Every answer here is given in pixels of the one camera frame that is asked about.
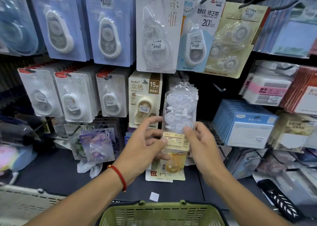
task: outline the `red string bracelet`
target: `red string bracelet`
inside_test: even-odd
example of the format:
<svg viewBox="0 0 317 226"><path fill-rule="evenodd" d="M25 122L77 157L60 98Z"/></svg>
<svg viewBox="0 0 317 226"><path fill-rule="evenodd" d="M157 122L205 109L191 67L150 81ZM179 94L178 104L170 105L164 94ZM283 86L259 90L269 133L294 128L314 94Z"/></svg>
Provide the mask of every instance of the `red string bracelet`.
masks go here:
<svg viewBox="0 0 317 226"><path fill-rule="evenodd" d="M123 191L123 192L126 192L126 183L125 183L125 180L124 180L124 178L123 178L121 172L120 172L115 166L113 166L113 165L108 165L107 168L112 168L112 169L117 173L117 175L119 176L119 178L120 178L120 180L121 180L121 182L122 182L122 184L123 184L123 189L122 189L122 191Z"/></svg>

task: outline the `pink label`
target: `pink label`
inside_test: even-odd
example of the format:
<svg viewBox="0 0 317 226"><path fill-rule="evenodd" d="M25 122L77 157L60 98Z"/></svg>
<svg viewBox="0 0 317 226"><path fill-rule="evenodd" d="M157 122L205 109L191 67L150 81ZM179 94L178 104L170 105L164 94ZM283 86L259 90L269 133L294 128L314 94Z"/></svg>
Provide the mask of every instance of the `pink label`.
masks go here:
<svg viewBox="0 0 317 226"><path fill-rule="evenodd" d="M254 82L251 82L248 89L260 95L284 96L288 87L287 88L264 87L264 86L259 86L258 84L255 84Z"/></svg>

